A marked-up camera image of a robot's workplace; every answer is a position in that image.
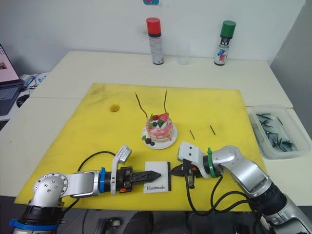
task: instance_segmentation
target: yellow cutting mat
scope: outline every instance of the yellow cutting mat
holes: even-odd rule
[[[165,91],[168,91],[166,109],[178,129],[177,141],[167,149],[153,150],[141,140],[146,118],[140,110],[135,96],[147,114],[164,113]],[[111,112],[110,106],[118,104],[120,110]],[[225,145],[235,145],[242,154],[255,161],[265,170],[264,163],[240,91],[224,89],[195,89],[120,85],[95,83],[75,110],[58,137],[52,143],[37,168],[16,198],[16,203],[28,203],[33,197],[35,181],[48,172],[71,174],[80,163],[98,151],[117,152],[125,144],[133,150],[125,165],[134,171],[144,171],[146,161],[169,161],[171,167],[180,164],[177,152],[182,141],[190,142],[206,152],[207,147],[218,150]],[[89,160],[83,170],[107,171],[112,168],[112,156],[97,155]],[[103,193],[97,197],[81,199],[75,207],[114,210],[191,210],[183,177],[172,176],[172,191],[167,193],[144,194],[143,185],[134,185],[133,191],[112,196]],[[191,190],[194,206],[198,210],[210,208],[210,194],[217,179],[195,179]],[[241,189],[229,174],[215,193],[215,201],[225,192]],[[226,198],[218,208],[226,208],[242,199],[239,195]],[[65,206],[74,200],[63,199]],[[235,211],[247,211],[248,205],[239,205]]]

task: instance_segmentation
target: spray can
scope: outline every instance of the spray can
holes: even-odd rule
[[[152,62],[156,65],[163,64],[164,55],[161,44],[160,19],[155,17],[148,18],[146,19],[146,25],[152,53]]]
[[[218,51],[215,55],[214,63],[218,66],[225,64],[225,59],[228,56],[230,40],[233,38],[236,23],[234,21],[226,20],[223,22],[221,29],[221,42],[218,47]]]

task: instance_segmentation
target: laptop keyboard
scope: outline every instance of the laptop keyboard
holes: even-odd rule
[[[11,99],[19,87],[12,87],[7,89],[0,89],[0,100]]]

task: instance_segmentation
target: green ring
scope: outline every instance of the green ring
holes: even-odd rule
[[[209,165],[211,177],[217,178],[215,175],[214,167],[213,167],[212,151],[210,150],[210,148],[208,148],[208,165]]]

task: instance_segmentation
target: red spray can cap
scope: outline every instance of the red spray can cap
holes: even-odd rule
[[[161,34],[160,19],[156,17],[146,19],[147,32],[149,34]]]

